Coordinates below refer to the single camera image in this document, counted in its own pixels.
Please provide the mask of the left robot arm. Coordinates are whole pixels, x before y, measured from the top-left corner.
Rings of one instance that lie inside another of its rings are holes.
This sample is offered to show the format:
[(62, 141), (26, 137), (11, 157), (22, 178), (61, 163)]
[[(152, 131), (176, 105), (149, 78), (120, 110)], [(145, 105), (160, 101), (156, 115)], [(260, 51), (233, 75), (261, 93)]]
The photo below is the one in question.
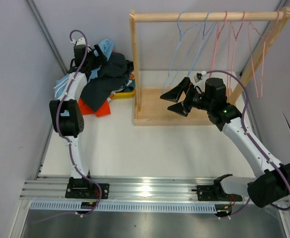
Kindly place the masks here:
[(68, 149), (71, 177), (83, 179), (89, 175), (84, 159), (82, 132), (84, 118), (79, 108), (81, 93), (92, 70), (107, 62), (99, 45), (74, 44), (74, 59), (64, 79), (56, 85), (56, 98), (49, 103), (53, 127)]

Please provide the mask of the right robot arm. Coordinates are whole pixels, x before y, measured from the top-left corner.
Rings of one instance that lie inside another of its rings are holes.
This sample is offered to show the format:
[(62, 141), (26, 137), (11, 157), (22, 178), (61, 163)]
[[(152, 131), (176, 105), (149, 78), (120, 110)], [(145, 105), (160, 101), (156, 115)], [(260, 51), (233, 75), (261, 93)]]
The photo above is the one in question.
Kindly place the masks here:
[(249, 197), (260, 208), (275, 206), (276, 201), (290, 197), (290, 163), (284, 165), (246, 128), (244, 114), (227, 102), (226, 91), (221, 78), (208, 78), (205, 90), (198, 92), (190, 78), (185, 77), (160, 98), (173, 102), (168, 110), (184, 117), (193, 108), (206, 111), (209, 121), (234, 143), (249, 163), (255, 177), (231, 174), (218, 177), (214, 181), (217, 185), (212, 188), (216, 199), (237, 194)]

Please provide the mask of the blue hanger navy shorts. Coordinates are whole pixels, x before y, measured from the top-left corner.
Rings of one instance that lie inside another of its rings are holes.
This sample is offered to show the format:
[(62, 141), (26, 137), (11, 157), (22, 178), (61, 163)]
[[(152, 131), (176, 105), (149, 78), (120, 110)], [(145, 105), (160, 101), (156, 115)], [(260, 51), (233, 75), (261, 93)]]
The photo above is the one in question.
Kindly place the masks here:
[(197, 53), (195, 55), (195, 58), (194, 58), (194, 60), (192, 62), (192, 65), (191, 65), (189, 71), (187, 72), (187, 76), (191, 75), (191, 72), (193, 71), (194, 67), (197, 64), (197, 62), (198, 62), (198, 60), (199, 60), (199, 58), (200, 58), (200, 56), (202, 54), (202, 51), (203, 51), (202, 48), (203, 48), (203, 46), (205, 44), (206, 38), (209, 35), (209, 32), (212, 33), (213, 30), (214, 30), (215, 23), (212, 23), (211, 26), (208, 29), (206, 29), (207, 22), (208, 22), (208, 19), (209, 19), (209, 15), (210, 15), (210, 12), (208, 12), (207, 15), (206, 15), (206, 18), (205, 18), (205, 21), (204, 21), (204, 25), (203, 25), (202, 38), (201, 38), (201, 41), (200, 41), (200, 45), (199, 45), (199, 48), (198, 48)]

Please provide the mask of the pink hanger patterned shorts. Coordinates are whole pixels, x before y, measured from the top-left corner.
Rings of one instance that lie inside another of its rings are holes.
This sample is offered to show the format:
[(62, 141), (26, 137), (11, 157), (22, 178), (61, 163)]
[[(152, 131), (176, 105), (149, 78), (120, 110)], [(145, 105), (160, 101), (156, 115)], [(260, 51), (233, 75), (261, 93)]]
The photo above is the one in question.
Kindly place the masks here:
[[(240, 35), (241, 29), (244, 25), (244, 19), (245, 19), (245, 11), (243, 12), (243, 18), (240, 24), (240, 27), (237, 31), (235, 31), (234, 24), (230, 22), (230, 27), (229, 27), (229, 44), (228, 44), (228, 60), (227, 60), (227, 72), (232, 74), (233, 69), (234, 69), (234, 62), (235, 62), (235, 53), (236, 53), (236, 45), (238, 41), (238, 37)], [(231, 43), (231, 34), (234, 39), (234, 44), (233, 44), (233, 50), (232, 50), (232, 56), (230, 58), (230, 43)]]

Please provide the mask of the dark navy shorts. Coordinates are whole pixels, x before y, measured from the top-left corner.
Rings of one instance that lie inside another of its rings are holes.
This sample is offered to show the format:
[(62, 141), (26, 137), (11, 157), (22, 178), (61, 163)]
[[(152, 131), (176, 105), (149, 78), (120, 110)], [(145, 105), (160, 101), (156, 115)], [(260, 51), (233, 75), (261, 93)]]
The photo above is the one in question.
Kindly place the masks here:
[(101, 66), (98, 77), (91, 79), (83, 88), (80, 98), (93, 111), (97, 111), (108, 100), (110, 94), (119, 89), (134, 70), (132, 61), (121, 53), (112, 53), (106, 65)]

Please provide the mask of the patterned colourful shorts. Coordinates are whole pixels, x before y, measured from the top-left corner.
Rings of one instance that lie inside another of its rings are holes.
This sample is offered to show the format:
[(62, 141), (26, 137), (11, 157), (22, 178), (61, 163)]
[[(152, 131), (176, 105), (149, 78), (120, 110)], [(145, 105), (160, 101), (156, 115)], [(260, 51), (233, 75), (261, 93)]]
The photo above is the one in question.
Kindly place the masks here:
[(130, 85), (130, 83), (135, 79), (135, 75), (134, 75), (134, 72), (132, 71), (130, 74), (129, 74), (129, 79), (126, 80), (126, 82), (117, 90), (114, 90), (112, 93), (115, 93), (115, 92), (130, 92), (128, 86)]

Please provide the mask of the blue hanger light shorts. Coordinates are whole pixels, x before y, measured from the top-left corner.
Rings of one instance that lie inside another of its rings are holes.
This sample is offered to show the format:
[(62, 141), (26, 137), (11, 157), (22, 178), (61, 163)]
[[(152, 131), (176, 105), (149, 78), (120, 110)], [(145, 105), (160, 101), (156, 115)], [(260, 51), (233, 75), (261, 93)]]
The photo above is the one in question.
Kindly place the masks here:
[(176, 55), (177, 55), (177, 52), (178, 52), (178, 50), (179, 50), (179, 48), (180, 48), (180, 46), (181, 46), (182, 39), (184, 38), (184, 36), (186, 35), (186, 33), (187, 33), (189, 30), (191, 30), (192, 28), (194, 28), (194, 27), (197, 26), (196, 24), (194, 24), (194, 25), (192, 25), (191, 27), (187, 28), (186, 30), (182, 31), (181, 26), (180, 26), (180, 17), (181, 17), (183, 14), (184, 14), (184, 11), (180, 12), (179, 15), (178, 15), (178, 17), (177, 17), (177, 22), (176, 22), (176, 24), (177, 24), (177, 29), (178, 29), (178, 32), (179, 32), (179, 41), (178, 41), (178, 44), (177, 44), (177, 46), (176, 46), (176, 48), (175, 48), (175, 50), (174, 50), (173, 57), (172, 57), (172, 61), (171, 61), (171, 63), (170, 63), (169, 70), (168, 70), (168, 73), (167, 73), (167, 77), (166, 77), (166, 79), (165, 79), (165, 81), (164, 81), (164, 83), (163, 83), (163, 86), (162, 86), (162, 92), (164, 92), (165, 89), (166, 89), (167, 82), (168, 82), (168, 79), (169, 79), (169, 77), (170, 77), (171, 69), (172, 69), (172, 67), (173, 67), (174, 60), (175, 60), (175, 57), (176, 57)]

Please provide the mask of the pink hanger orange shorts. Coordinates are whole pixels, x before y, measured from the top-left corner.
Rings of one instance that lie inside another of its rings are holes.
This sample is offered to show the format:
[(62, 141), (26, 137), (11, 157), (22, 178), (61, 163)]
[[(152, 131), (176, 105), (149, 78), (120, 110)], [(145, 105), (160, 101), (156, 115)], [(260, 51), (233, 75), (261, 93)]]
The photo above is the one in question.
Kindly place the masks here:
[(211, 70), (214, 69), (219, 39), (221, 36), (221, 32), (222, 32), (222, 30), (225, 27), (225, 24), (227, 22), (228, 12), (226, 11), (225, 13), (226, 14), (225, 14), (225, 18), (224, 18), (224, 22), (222, 24), (222, 27), (220, 27), (220, 22), (217, 23), (217, 31), (216, 31), (216, 38), (215, 38), (215, 44), (214, 44), (213, 58), (212, 58), (212, 63), (211, 63)]

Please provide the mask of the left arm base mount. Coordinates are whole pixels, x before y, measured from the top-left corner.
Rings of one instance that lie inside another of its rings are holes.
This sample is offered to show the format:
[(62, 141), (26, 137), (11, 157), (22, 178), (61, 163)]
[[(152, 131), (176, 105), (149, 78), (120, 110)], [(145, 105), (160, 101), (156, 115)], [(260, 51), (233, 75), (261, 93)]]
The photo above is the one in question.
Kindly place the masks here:
[(99, 199), (99, 196), (99, 188), (94, 183), (91, 183), (84, 178), (69, 178), (65, 198)]

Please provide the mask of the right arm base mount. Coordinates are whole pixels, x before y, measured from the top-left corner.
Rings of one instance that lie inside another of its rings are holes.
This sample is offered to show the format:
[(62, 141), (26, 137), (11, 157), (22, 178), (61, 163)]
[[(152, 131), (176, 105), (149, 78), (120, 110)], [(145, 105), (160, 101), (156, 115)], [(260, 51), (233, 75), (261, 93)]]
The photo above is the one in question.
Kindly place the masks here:
[(242, 196), (224, 193), (222, 189), (215, 188), (213, 185), (197, 185), (191, 191), (196, 192), (198, 201), (241, 202), (243, 200)]

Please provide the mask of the dark green shorts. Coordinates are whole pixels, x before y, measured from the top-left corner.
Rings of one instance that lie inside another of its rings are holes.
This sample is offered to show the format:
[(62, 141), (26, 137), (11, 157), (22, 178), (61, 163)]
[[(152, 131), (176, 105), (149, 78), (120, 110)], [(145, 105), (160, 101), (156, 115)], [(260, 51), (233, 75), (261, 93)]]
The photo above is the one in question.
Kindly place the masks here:
[(130, 85), (128, 86), (130, 91), (133, 91), (135, 89), (135, 81), (133, 80)]

